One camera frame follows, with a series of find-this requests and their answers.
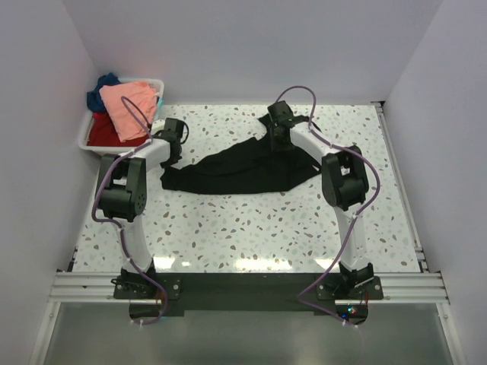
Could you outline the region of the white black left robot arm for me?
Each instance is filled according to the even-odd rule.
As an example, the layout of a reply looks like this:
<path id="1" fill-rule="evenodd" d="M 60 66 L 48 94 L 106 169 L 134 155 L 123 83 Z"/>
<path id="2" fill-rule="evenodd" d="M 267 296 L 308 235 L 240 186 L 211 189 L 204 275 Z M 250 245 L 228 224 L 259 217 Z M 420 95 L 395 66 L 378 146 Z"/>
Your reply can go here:
<path id="1" fill-rule="evenodd" d="M 122 274 L 136 274 L 130 287 L 141 298 L 152 297 L 158 288 L 142 227 L 147 172 L 178 162 L 188 137 L 184 121 L 168 118 L 143 144 L 120 154 L 105 154 L 100 161 L 91 216 L 96 222 L 115 225 L 123 253 Z"/>

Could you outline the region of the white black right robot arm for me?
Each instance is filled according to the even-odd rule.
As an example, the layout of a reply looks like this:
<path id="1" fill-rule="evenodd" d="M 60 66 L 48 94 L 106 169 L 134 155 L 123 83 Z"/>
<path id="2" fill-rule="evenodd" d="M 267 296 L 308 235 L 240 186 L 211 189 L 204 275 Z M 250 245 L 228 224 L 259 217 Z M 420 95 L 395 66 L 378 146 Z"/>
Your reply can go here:
<path id="1" fill-rule="evenodd" d="M 361 150 L 344 148 L 325 139 L 307 118 L 296 116 L 285 101 L 267 108 L 271 148 L 300 149 L 320 165 L 323 197 L 336 214 L 342 248 L 339 251 L 339 290 L 355 299 L 374 276 L 366 248 L 360 209 L 369 190 Z"/>

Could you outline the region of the black t shirt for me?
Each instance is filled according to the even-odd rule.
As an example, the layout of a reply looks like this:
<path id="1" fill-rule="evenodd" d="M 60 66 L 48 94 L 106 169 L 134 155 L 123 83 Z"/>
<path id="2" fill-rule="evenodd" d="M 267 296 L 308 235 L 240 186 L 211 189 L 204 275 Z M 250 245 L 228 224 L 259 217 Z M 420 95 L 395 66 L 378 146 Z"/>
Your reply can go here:
<path id="1" fill-rule="evenodd" d="M 249 195 L 287 192 L 320 174 L 318 163 L 300 148 L 272 151 L 270 134 L 249 138 L 196 164 L 168 167 L 165 190 L 201 195 Z"/>

